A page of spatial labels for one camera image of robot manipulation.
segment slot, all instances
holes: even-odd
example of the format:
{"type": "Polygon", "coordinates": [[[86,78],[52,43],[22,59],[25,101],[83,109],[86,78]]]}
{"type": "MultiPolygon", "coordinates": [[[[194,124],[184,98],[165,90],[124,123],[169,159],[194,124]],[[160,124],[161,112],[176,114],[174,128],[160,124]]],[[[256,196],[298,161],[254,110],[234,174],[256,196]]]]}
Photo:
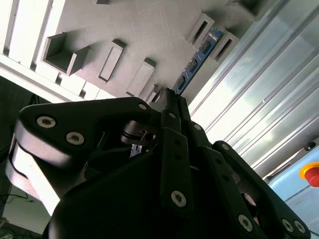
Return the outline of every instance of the slot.
{"type": "Polygon", "coordinates": [[[232,43],[232,40],[229,39],[226,44],[223,46],[223,48],[220,50],[220,52],[217,54],[217,56],[215,57],[216,61],[218,61],[221,56],[224,54],[224,52],[227,50],[227,48],[230,46],[230,44],[232,43]]]}
{"type": "Polygon", "coordinates": [[[201,33],[204,31],[206,26],[208,25],[207,21],[204,21],[203,24],[198,29],[197,33],[195,34],[194,38],[192,39],[191,43],[195,45],[196,41],[198,40],[198,37],[201,35],[201,33]]]}
{"type": "Polygon", "coordinates": [[[185,76],[181,75],[179,79],[177,80],[177,87],[179,90],[183,88],[183,86],[185,85],[185,82],[186,82],[185,76]]]}
{"type": "Polygon", "coordinates": [[[207,40],[200,47],[200,51],[205,55],[211,47],[211,43],[207,40]]]}
{"type": "Polygon", "coordinates": [[[188,65],[188,69],[190,73],[193,73],[197,67],[198,62],[196,61],[196,59],[192,59],[188,65]]]}

